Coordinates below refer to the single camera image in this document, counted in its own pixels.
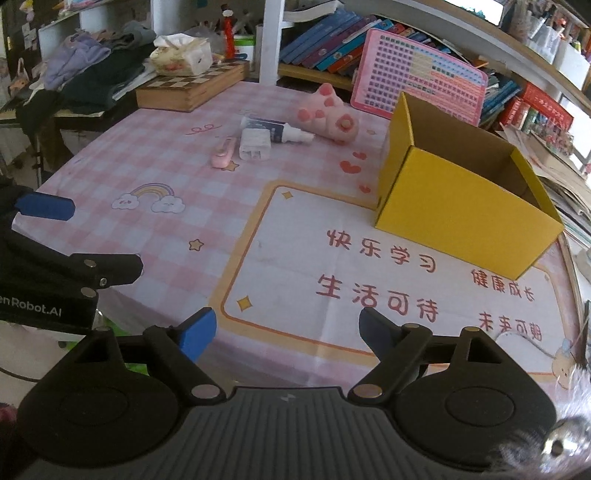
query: open box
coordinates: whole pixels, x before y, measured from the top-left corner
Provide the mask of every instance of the open box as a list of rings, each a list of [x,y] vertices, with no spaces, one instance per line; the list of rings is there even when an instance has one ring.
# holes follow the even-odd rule
[[[516,280],[564,226],[519,150],[402,93],[376,228]]]

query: pink lighter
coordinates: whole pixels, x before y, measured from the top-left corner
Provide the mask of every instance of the pink lighter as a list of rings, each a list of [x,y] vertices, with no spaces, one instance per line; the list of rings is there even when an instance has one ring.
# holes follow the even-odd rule
[[[212,153],[212,167],[226,168],[232,160],[237,142],[236,137],[226,137]]]

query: children's chart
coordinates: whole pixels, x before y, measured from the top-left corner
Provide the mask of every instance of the children's chart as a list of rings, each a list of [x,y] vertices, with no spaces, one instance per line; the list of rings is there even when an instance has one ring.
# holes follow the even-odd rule
[[[488,78],[481,70],[435,48],[371,29],[351,105],[390,118],[401,92],[478,126]]]

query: wooden box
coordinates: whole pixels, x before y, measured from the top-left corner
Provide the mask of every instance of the wooden box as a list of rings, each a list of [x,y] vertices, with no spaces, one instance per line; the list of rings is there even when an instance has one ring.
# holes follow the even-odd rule
[[[247,61],[236,60],[214,65],[195,77],[156,77],[135,89],[138,107],[191,112],[244,80],[248,70]]]

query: cat paw plush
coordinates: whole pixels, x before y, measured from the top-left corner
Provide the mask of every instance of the cat paw plush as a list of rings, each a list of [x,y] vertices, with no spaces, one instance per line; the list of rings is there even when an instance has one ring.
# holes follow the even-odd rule
[[[323,83],[298,106],[294,126],[338,144],[347,144],[359,133],[359,118],[337,96],[330,83]]]

